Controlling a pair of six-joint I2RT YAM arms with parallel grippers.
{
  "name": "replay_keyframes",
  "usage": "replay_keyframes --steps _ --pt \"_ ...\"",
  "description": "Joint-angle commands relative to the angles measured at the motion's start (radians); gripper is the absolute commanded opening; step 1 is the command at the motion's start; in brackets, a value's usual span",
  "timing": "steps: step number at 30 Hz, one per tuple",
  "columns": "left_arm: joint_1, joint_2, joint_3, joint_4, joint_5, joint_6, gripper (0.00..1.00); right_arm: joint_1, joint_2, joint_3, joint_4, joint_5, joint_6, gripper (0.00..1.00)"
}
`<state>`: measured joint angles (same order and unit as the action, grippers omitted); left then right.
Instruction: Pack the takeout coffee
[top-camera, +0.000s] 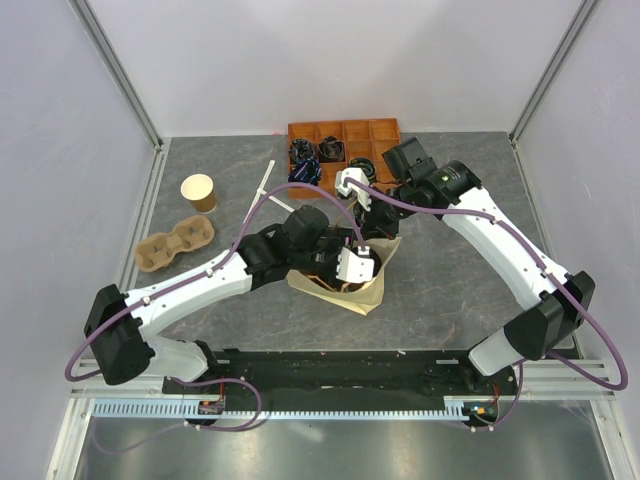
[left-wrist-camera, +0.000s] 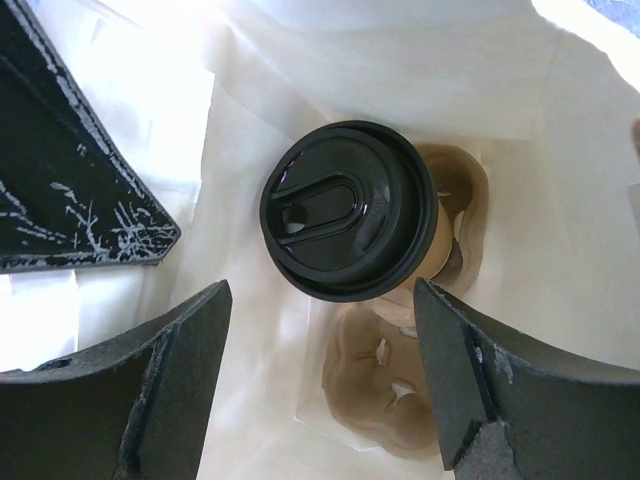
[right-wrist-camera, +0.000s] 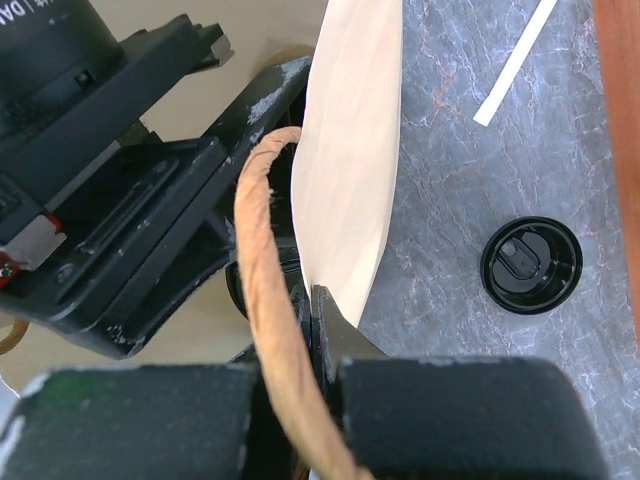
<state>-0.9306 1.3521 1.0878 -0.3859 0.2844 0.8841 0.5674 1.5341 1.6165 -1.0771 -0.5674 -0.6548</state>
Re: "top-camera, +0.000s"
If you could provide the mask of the kraft paper bag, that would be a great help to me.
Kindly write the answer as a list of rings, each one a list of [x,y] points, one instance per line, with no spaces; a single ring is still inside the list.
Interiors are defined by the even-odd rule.
[[[304,275],[292,270],[286,276],[287,284],[300,292],[306,293],[328,303],[337,305],[360,315],[381,305],[385,290],[385,269],[398,250],[401,237],[395,239],[372,239],[367,244],[381,261],[376,276],[363,284],[348,284],[339,289],[327,289],[326,285],[311,275]]]

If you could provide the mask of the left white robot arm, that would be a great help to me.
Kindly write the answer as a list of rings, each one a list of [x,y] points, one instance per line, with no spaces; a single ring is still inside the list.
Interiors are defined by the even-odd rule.
[[[369,247],[355,243],[355,231],[332,227],[315,207],[293,211],[282,224],[240,239],[212,261],[155,285],[121,292],[98,291],[84,333],[108,385],[143,373],[177,377],[198,393],[219,382],[219,369],[203,342],[174,341],[161,332],[215,302],[285,279],[292,271],[337,286],[369,281],[375,261]]]

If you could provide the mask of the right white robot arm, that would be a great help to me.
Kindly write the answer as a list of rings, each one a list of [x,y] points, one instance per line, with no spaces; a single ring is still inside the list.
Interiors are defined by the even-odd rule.
[[[584,271],[570,273],[528,240],[469,167],[457,160],[436,165],[415,137],[387,150],[383,158],[396,182],[386,192],[374,188],[357,167],[335,181],[340,194],[355,194],[362,233],[395,235],[401,220],[431,214],[479,252],[522,309],[468,351],[457,371],[465,391],[481,393],[503,368],[548,356],[583,325],[593,279]]]

